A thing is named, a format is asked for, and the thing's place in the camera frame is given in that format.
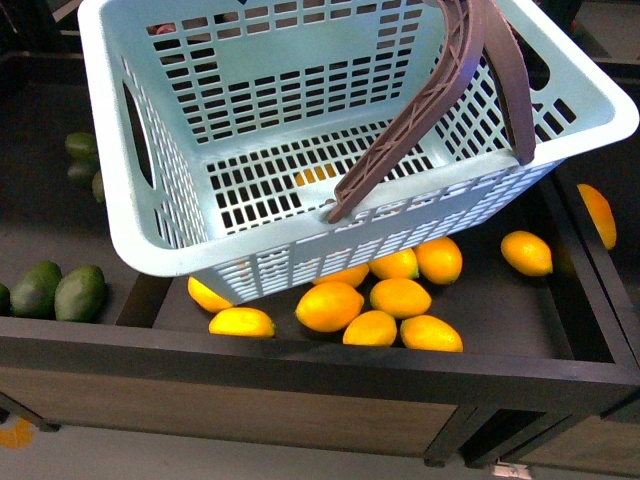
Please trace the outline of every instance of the floor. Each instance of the floor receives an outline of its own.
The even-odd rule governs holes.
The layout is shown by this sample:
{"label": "floor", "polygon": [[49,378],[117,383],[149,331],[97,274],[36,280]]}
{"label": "floor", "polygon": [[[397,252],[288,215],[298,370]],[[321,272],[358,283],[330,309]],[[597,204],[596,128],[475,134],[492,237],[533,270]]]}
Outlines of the floor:
{"label": "floor", "polygon": [[[607,15],[602,15],[607,8]],[[614,58],[640,56],[640,8],[624,4],[585,2],[578,21]],[[13,430],[18,418],[0,426]],[[419,459],[253,445],[166,435],[63,427],[43,433],[29,427],[21,448],[1,446],[0,478],[48,479],[202,479],[305,480],[492,478],[491,471],[471,470],[458,458],[445,468],[424,467]],[[618,477],[532,468],[541,480],[607,480]]]}

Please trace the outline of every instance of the wooden panel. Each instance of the wooden panel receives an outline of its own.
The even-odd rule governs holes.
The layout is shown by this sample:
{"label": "wooden panel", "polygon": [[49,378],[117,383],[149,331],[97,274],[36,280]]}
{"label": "wooden panel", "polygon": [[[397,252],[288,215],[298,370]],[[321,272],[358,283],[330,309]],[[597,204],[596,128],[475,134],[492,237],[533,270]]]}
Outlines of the wooden panel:
{"label": "wooden panel", "polygon": [[640,476],[640,425],[589,417],[518,463]]}
{"label": "wooden panel", "polygon": [[421,457],[453,405],[0,368],[0,389],[49,421]]}

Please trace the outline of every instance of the black metal frame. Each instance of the black metal frame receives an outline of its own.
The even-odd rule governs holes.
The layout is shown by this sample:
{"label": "black metal frame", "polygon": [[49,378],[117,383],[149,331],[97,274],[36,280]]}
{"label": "black metal frame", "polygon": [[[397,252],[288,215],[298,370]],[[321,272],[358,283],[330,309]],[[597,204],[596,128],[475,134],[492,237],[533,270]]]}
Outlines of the black metal frame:
{"label": "black metal frame", "polygon": [[[6,80],[0,82],[0,96],[11,95],[27,82],[85,82],[78,55],[9,55],[0,62],[0,78]],[[600,414],[640,388],[634,355],[555,187],[544,179],[525,194],[525,199],[531,227],[571,252],[571,275],[550,282],[571,350],[582,358],[580,361],[399,348],[372,349],[363,355],[360,349],[332,343],[214,338],[151,330],[169,283],[141,276],[120,324],[143,328],[3,318],[0,365],[459,405],[425,452],[425,463],[442,465],[492,419],[517,418],[518,412],[550,415],[534,413],[534,424],[521,422],[524,430],[517,437],[521,439],[539,426],[548,428],[572,414]],[[578,304],[591,311],[576,308]],[[593,335],[585,335],[576,325],[584,325],[590,316],[603,321],[597,327],[594,324]],[[28,406],[16,402],[7,406],[28,412]],[[39,422],[50,425],[57,419]]]}

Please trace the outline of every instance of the gray floor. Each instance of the gray floor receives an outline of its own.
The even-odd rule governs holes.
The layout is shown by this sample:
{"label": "gray floor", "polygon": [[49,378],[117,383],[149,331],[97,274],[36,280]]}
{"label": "gray floor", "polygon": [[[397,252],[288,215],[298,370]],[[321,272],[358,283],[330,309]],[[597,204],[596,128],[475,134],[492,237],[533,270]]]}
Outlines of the gray floor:
{"label": "gray floor", "polygon": [[[2,428],[15,425],[15,417]],[[532,468],[537,480],[618,477]],[[97,428],[37,432],[22,449],[0,447],[2,480],[481,480],[489,470],[419,459],[223,442]]]}

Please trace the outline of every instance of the fruit display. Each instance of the fruit display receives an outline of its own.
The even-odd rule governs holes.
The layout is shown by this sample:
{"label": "fruit display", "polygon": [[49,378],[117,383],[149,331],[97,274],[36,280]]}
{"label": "fruit display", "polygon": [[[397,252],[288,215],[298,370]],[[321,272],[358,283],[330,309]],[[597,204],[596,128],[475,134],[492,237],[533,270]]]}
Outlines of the fruit display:
{"label": "fruit display", "polygon": [[[543,239],[525,230],[511,231],[499,238],[502,242],[498,240],[492,255],[509,265],[503,267],[505,274],[509,268],[524,277],[553,272],[551,250]],[[464,278],[462,266],[462,250],[454,239],[433,239],[298,287],[295,298],[287,300],[295,301],[288,316],[297,320],[303,336],[314,340],[361,347],[462,352],[463,339],[455,327],[456,318],[448,318],[446,312],[441,317],[442,309],[431,313],[438,297],[445,290],[455,291]],[[212,334],[260,338],[276,335],[276,322],[269,311],[279,311],[280,319],[280,305],[264,300],[258,302],[258,308],[255,302],[234,306],[193,277],[187,280],[187,291],[201,310],[215,314],[209,321]],[[292,327],[285,325],[287,328],[290,335]]]}
{"label": "fruit display", "polygon": [[0,315],[18,318],[93,322],[104,306],[107,284],[100,267],[84,265],[63,275],[44,260],[7,288],[0,284]]}

